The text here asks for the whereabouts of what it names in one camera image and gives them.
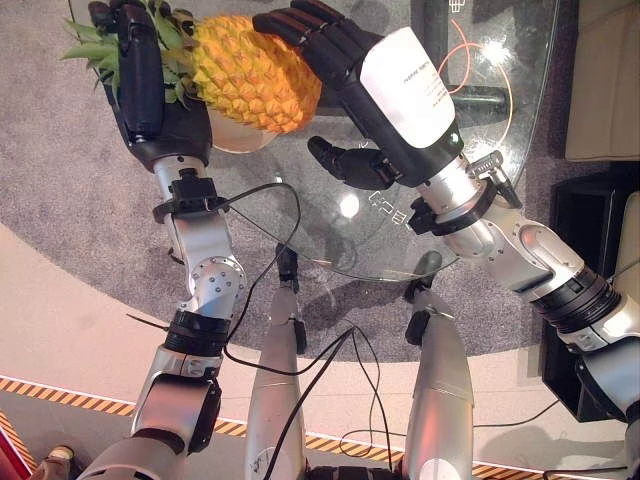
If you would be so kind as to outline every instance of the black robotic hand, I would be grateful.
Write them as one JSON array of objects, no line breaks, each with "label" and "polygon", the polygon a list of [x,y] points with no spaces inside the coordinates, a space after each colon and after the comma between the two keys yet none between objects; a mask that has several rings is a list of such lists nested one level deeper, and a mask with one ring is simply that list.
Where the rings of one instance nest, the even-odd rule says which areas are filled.
[{"label": "black robotic hand", "polygon": [[207,107],[187,96],[184,106],[165,103],[158,35],[145,5],[139,0],[91,2],[89,13],[96,27],[118,34],[118,98],[111,88],[105,91],[131,153],[150,171],[159,158],[175,155],[207,165],[212,144]]},{"label": "black robotic hand", "polygon": [[409,27],[366,32],[318,0],[253,17],[261,33],[299,47],[346,113],[380,151],[342,150],[319,137],[309,149],[336,178],[366,190],[409,187],[433,177],[462,150],[446,87]]}]

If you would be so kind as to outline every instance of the pineapple crown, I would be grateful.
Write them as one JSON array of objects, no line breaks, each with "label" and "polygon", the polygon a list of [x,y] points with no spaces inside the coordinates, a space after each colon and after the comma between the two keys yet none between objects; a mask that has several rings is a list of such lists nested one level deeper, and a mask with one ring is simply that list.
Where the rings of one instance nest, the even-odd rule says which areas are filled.
[{"label": "pineapple crown", "polygon": [[[187,10],[178,8],[172,11],[167,2],[138,0],[137,3],[147,10],[158,32],[165,102],[179,101],[186,108],[185,95],[196,95],[191,58],[191,51],[197,45],[192,38],[195,26],[193,15]],[[109,85],[113,98],[117,102],[120,66],[115,19],[108,5],[100,2],[92,2],[92,4],[94,5],[91,9],[91,20],[95,27],[66,20],[80,44],[69,49],[62,59],[87,59],[87,69],[94,69],[98,74],[94,88],[100,82]]]}]

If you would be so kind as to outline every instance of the pineapple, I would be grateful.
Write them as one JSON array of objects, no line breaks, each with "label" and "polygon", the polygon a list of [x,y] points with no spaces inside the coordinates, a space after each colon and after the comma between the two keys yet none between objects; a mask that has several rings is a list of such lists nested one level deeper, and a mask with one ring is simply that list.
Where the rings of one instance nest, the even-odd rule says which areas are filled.
[{"label": "pineapple", "polygon": [[[322,84],[294,48],[254,31],[250,17],[194,22],[184,10],[155,3],[147,9],[158,31],[166,102],[197,96],[227,118],[274,133],[303,128],[313,118]],[[68,24],[81,45],[63,58],[87,58],[115,94],[117,36],[102,27]]]},{"label": "pineapple", "polygon": [[251,18],[205,18],[196,26],[193,82],[198,96],[222,115],[286,133],[306,125],[320,81],[280,38],[253,30]]}]

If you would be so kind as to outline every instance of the glass table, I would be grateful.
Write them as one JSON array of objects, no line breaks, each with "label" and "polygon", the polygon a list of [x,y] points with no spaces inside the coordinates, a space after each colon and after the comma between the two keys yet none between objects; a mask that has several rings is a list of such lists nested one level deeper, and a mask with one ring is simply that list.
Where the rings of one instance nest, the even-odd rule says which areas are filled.
[{"label": "glass table", "polygon": [[[499,149],[514,185],[524,168],[544,90],[557,16],[555,0],[421,0],[329,3],[362,28],[390,33],[412,25],[452,93],[473,161]],[[71,0],[76,21],[88,23],[87,0]],[[285,1],[173,0],[196,18],[253,15],[288,6]],[[220,195],[229,197],[267,182],[287,182],[299,193],[302,221],[291,247],[344,275],[401,281],[431,273],[420,262],[432,250],[444,268],[456,256],[431,234],[416,235],[407,224],[414,189],[356,190],[338,182],[307,151],[320,135],[341,148],[372,142],[332,104],[329,92],[302,131],[275,138],[251,154],[214,149],[209,171]],[[247,197],[234,209],[283,241],[295,223],[295,202],[285,189]]]}]

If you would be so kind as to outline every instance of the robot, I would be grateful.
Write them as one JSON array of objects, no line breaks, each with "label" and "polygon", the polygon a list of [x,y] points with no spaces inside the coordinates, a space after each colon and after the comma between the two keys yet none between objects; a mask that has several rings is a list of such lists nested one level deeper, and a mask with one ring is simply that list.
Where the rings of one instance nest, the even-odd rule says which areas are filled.
[{"label": "robot", "polygon": [[[210,442],[221,399],[217,374],[246,278],[224,219],[228,202],[205,170],[212,144],[205,105],[186,99],[187,110],[164,103],[156,32],[140,2],[112,1],[108,8],[92,2],[89,8],[96,25],[118,33],[121,86],[117,99],[109,90],[107,96],[129,150],[158,180],[164,203],[154,216],[184,262],[191,298],[180,304],[156,351],[130,437],[109,447],[80,478],[176,479],[188,455]],[[355,188],[384,189],[394,182],[415,188],[410,226],[416,234],[441,236],[459,257],[481,264],[531,303],[580,357],[581,380],[628,423],[628,472],[637,478],[638,304],[592,272],[549,228],[522,215],[499,152],[469,162],[453,102],[411,29],[381,37],[318,0],[293,0],[291,8],[257,15],[253,23],[299,47],[363,136],[379,147],[343,150],[313,137],[313,157]],[[257,372],[252,393],[245,478],[470,478],[469,368],[452,317],[429,290],[429,279],[412,291],[407,338],[422,354],[401,465],[395,473],[307,469],[302,415],[294,410],[297,377],[285,375],[295,372],[296,353],[305,345],[296,257],[285,244],[277,260],[281,284],[260,358],[266,368]]]}]

